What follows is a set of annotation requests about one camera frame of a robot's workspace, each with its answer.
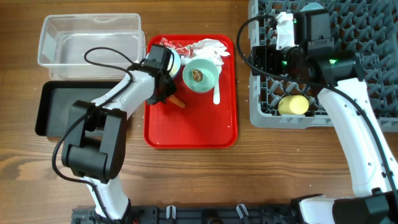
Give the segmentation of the orange carrot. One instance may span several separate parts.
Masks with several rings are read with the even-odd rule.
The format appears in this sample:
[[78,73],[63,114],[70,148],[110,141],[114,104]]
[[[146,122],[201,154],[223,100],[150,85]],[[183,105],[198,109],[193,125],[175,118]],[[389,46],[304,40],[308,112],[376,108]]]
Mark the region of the orange carrot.
[[177,105],[179,108],[185,108],[185,103],[179,100],[175,95],[171,95],[167,98],[167,100],[175,105]]

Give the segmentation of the yellow cup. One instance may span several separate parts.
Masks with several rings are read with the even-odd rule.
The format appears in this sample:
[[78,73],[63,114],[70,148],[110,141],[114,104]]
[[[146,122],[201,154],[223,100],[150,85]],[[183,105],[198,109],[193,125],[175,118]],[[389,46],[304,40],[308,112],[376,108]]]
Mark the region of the yellow cup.
[[302,95],[286,96],[279,101],[280,114],[305,114],[309,108],[309,102]]

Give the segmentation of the white plastic spoon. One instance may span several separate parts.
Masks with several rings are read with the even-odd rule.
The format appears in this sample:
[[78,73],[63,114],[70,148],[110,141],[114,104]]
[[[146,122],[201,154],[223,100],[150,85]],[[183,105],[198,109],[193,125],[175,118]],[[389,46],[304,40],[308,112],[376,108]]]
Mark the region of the white plastic spoon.
[[218,105],[218,104],[220,104],[220,101],[221,101],[221,98],[220,98],[220,84],[219,84],[219,82],[220,82],[220,74],[221,74],[221,71],[222,71],[222,67],[221,67],[221,65],[217,65],[216,68],[217,68],[217,71],[218,71],[218,75],[217,75],[215,86],[214,86],[214,90],[213,90],[213,103],[215,105]]

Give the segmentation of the red snack wrapper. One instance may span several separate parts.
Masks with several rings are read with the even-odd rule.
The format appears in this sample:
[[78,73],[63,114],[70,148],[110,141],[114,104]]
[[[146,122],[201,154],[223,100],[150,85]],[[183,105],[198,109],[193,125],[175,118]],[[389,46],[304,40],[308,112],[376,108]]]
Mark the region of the red snack wrapper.
[[156,44],[166,46],[182,56],[190,57],[193,55],[193,50],[190,45],[182,45],[166,39],[165,37],[162,37],[158,42],[156,42]]

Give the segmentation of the light blue plate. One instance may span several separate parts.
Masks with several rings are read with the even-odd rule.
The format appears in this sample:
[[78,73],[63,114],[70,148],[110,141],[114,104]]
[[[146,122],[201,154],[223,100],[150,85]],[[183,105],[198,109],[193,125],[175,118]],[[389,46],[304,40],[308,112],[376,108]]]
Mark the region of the light blue plate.
[[314,10],[319,10],[319,9],[324,9],[324,7],[316,2],[311,2],[310,4],[307,4],[304,6],[300,11],[301,12],[307,12],[307,11],[314,11]]

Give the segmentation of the white napkin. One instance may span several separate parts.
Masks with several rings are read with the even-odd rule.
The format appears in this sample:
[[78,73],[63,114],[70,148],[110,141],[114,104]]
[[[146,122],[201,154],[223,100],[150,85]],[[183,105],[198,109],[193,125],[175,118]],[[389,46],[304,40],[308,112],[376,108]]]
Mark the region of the white napkin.
[[216,39],[203,39],[187,45],[186,48],[190,51],[190,54],[180,57],[181,65],[187,65],[193,59],[206,59],[216,65],[218,73],[222,71],[222,65],[224,64],[223,57],[230,56],[227,46]]

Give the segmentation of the light blue rice bowl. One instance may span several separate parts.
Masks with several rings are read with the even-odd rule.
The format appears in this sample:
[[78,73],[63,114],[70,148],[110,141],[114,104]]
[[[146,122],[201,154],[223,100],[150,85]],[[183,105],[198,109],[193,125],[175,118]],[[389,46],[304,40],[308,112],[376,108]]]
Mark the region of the light blue rice bowl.
[[[180,70],[180,67],[181,67],[181,59],[180,59],[179,54],[176,53],[176,51],[172,50],[172,52],[174,53],[174,56],[175,56],[175,62],[174,62],[173,68],[172,68],[171,72],[169,73],[169,75],[170,75],[172,78],[175,78],[175,77],[177,76],[177,73],[178,73],[179,70]],[[145,57],[145,62],[144,62],[144,63],[145,63],[145,64],[148,64],[148,65],[151,66],[151,67],[155,67],[154,71],[151,73],[151,75],[152,75],[153,77],[155,77],[155,75],[156,75],[157,73],[159,73],[162,69],[161,69],[161,67],[160,67],[160,65],[159,65],[158,63],[152,62],[152,61],[150,61],[149,59],[146,59],[146,57]]]

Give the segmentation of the brown mushroom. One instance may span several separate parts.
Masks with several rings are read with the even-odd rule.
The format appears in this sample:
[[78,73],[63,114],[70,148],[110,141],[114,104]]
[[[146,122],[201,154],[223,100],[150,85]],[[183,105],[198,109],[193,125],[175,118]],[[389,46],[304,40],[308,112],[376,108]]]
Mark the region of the brown mushroom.
[[203,73],[198,69],[193,69],[192,78],[195,82],[201,82],[203,80]]

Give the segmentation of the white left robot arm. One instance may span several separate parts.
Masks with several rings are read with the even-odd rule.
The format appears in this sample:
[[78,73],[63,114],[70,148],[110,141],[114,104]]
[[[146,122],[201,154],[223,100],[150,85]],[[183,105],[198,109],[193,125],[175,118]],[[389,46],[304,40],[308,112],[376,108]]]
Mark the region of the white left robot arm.
[[165,102],[177,87],[171,69],[132,65],[110,91],[91,102],[72,104],[68,128],[55,146],[72,182],[85,184],[95,201],[94,219],[127,223],[131,203],[121,187],[119,172],[126,154],[127,120],[144,101]]

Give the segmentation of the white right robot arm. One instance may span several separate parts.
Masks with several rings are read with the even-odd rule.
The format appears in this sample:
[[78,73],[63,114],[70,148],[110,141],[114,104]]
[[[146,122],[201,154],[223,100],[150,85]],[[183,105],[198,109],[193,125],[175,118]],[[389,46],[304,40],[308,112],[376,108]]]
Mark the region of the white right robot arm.
[[297,201],[297,223],[397,223],[397,161],[377,123],[363,70],[353,52],[329,48],[284,50],[255,46],[249,65],[256,75],[303,83],[334,125],[353,186],[353,198],[306,196]]

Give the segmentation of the green bowl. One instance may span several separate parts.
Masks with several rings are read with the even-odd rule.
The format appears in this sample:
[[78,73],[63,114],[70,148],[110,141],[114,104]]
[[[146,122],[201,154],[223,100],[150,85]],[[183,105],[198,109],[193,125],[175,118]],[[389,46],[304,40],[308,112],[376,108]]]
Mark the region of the green bowl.
[[206,93],[215,87],[219,74],[217,66],[211,60],[197,58],[186,64],[182,78],[191,91]]

